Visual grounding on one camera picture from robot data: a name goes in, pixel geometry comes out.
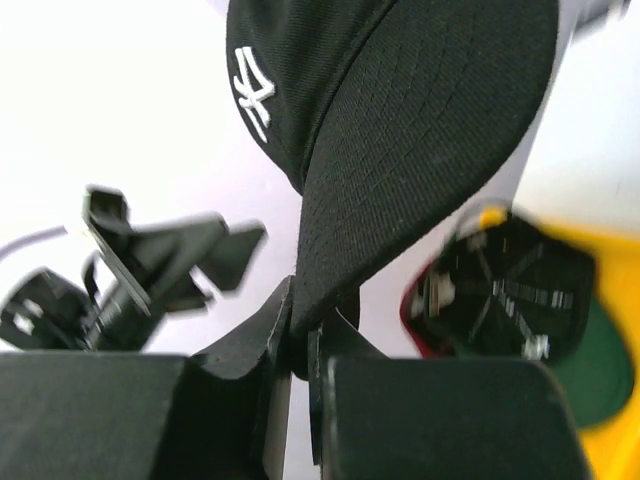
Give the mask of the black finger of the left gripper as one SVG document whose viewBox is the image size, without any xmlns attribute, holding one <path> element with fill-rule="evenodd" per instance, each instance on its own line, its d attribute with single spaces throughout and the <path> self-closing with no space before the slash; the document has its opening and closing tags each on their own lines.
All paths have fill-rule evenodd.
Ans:
<svg viewBox="0 0 640 480">
<path fill-rule="evenodd" d="M 230 228 L 219 216 L 140 231 L 132 255 L 141 267 L 136 277 L 149 308 L 204 308 L 211 300 L 192 280 L 199 269 L 222 292 L 240 285 L 255 249 L 266 236 L 260 222 Z"/>
</svg>

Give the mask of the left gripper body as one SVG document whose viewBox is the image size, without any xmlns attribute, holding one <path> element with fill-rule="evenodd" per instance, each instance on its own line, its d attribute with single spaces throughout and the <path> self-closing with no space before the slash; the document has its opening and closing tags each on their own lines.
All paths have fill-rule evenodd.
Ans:
<svg viewBox="0 0 640 480">
<path fill-rule="evenodd" d="M 150 294 L 135 278 L 129 206 L 123 193 L 107 187 L 88 187 L 82 219 L 97 245 L 82 270 L 79 289 L 49 269 L 41 269 L 13 290 L 1 308 L 1 339 L 21 350 L 89 350 L 92 320 L 106 310 L 97 301 L 96 261 L 101 259 L 122 290 L 142 313 L 150 313 Z"/>
</svg>

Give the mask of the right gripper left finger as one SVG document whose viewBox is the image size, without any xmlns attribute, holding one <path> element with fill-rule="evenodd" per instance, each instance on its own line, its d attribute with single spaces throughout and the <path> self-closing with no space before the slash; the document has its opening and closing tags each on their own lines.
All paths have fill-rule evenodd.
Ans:
<svg viewBox="0 0 640 480">
<path fill-rule="evenodd" d="M 284 278 L 253 315 L 193 356 L 213 379 L 204 440 L 211 479 L 283 477 L 293 283 Z"/>
</svg>

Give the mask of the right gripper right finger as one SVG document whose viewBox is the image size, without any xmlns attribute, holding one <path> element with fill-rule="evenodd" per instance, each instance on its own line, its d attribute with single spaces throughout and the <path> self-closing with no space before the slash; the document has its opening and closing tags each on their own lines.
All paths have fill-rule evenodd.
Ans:
<svg viewBox="0 0 640 480">
<path fill-rule="evenodd" d="M 325 479 L 323 464 L 324 375 L 334 356 L 384 358 L 387 356 L 371 344 L 337 309 L 308 335 L 307 366 L 309 387 L 309 417 L 313 463 Z"/>
</svg>

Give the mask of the black cap white logo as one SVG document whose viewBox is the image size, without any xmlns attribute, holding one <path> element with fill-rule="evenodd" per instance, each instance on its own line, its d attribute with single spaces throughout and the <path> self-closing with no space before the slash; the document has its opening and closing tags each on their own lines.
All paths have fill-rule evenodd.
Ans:
<svg viewBox="0 0 640 480">
<path fill-rule="evenodd" d="M 480 190 L 543 102 L 556 1 L 233 1 L 237 108 L 302 197 L 291 331 Z"/>
</svg>

